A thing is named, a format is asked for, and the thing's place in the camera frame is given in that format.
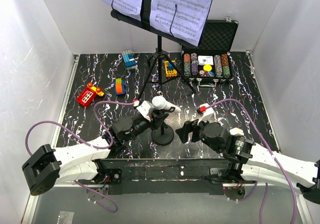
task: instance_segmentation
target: white panel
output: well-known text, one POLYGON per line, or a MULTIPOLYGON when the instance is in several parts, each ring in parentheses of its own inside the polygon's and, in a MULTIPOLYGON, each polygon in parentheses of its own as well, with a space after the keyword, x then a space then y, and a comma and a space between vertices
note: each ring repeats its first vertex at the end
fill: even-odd
MULTIPOLYGON (((43 0, 0 0, 0 217, 20 223, 29 196, 23 163, 32 124, 57 120, 73 56, 43 0)), ((37 127, 30 148, 51 142, 37 127)))
POLYGON ((131 49, 129 24, 111 17, 102 0, 44 0, 73 54, 131 49))
MULTIPOLYGON (((270 121, 285 155, 320 159, 320 0, 280 0, 253 52, 270 121)), ((320 206, 307 202, 314 223, 320 206)))
MULTIPOLYGON (((129 26, 110 16, 111 8, 101 0, 44 0, 72 53, 154 52, 157 36, 129 26)), ((232 50, 252 50, 278 0, 213 0, 209 19, 231 16, 239 21, 232 50)), ((163 49, 180 52, 181 47, 163 39, 163 49)))
POLYGON ((213 0, 208 19, 239 22, 232 51, 252 50, 279 0, 213 0))

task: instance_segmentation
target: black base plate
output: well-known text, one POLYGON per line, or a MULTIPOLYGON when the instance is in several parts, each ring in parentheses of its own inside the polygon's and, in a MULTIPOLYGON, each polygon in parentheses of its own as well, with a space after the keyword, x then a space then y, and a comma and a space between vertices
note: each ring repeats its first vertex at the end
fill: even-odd
POLYGON ((171 126, 164 129, 164 134, 161 135, 161 127, 151 132, 153 142, 159 146, 169 145, 175 138, 175 132, 171 126))

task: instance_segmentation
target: white microphone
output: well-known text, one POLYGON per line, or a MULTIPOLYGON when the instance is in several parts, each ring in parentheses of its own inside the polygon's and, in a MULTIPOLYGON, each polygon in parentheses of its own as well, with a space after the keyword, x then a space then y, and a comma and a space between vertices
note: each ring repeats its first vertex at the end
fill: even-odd
POLYGON ((173 113, 179 113, 181 112, 181 109, 180 107, 166 101, 166 99, 159 95, 159 96, 155 96, 153 99, 152 99, 152 105, 158 109, 158 110, 166 110, 166 111, 169 111, 171 108, 174 108, 174 111, 173 113))

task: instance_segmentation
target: colorful cube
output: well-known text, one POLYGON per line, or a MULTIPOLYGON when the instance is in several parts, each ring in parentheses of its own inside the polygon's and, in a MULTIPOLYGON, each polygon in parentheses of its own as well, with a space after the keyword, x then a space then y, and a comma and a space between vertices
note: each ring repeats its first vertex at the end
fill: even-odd
POLYGON ((126 85, 125 81, 121 78, 115 79, 114 82, 114 93, 116 96, 125 95, 126 94, 126 85))
POLYGON ((172 77, 178 76, 178 72, 176 71, 176 69, 174 69, 174 67, 171 65, 171 63, 169 61, 166 60, 164 62, 164 68, 165 68, 165 76, 167 78, 172 78, 172 77))
POLYGON ((125 64, 125 68, 127 70, 135 69, 138 67, 138 65, 135 61, 135 58, 134 58, 134 54, 131 50, 125 50, 121 54, 122 54, 122 58, 123 58, 123 61, 125 64))

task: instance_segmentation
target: black marble surface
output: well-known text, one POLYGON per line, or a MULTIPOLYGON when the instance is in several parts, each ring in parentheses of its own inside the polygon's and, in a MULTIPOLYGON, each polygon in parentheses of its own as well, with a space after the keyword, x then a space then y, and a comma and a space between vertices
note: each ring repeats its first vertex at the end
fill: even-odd
MULTIPOLYGON (((178 66, 181 65, 180 53, 170 53, 169 55, 178 66)), ((92 82, 105 91, 105 100, 132 102, 138 97, 143 80, 149 71, 147 59, 150 56, 151 53, 135 53, 134 57, 137 60, 138 68, 127 71, 121 54, 82 54, 79 58, 62 124, 87 141, 101 136, 105 131, 93 114, 94 104, 101 99, 96 98, 87 108, 84 108, 78 104, 76 98, 84 90, 87 83, 92 82), (116 78, 125 80, 126 95, 115 95, 114 81, 116 78)), ((278 150, 246 53, 231 52, 230 56, 235 62, 232 67, 234 80, 231 83, 218 84, 216 88, 199 88, 194 83, 196 94, 192 94, 180 78, 162 85, 161 88, 157 84, 148 83, 141 99, 151 101, 152 97, 163 95, 169 102, 181 107, 180 114, 172 114, 166 121, 174 130, 182 127, 186 120, 197 119, 196 107, 203 103, 211 104, 225 98, 237 99, 244 104, 271 148, 278 150)), ((162 74, 162 78, 165 79, 165 71, 162 71, 162 74)), ((150 79, 157 80, 156 70, 153 71, 150 79)), ((99 116, 106 125, 110 125, 121 115, 133 116, 134 109, 118 105, 101 105, 99 108, 99 116)), ((214 115, 210 121, 219 122, 228 129, 241 128, 246 138, 261 143, 245 113, 235 103, 228 102, 215 107, 214 115)), ((56 146, 66 147, 76 143, 73 137, 62 130, 59 133, 56 146)), ((182 144, 177 134, 170 145, 157 146, 151 140, 150 129, 140 134, 135 140, 126 143, 126 146, 127 149, 120 153, 118 158, 222 158, 220 154, 212 151, 200 141, 197 143, 188 141, 182 144)))

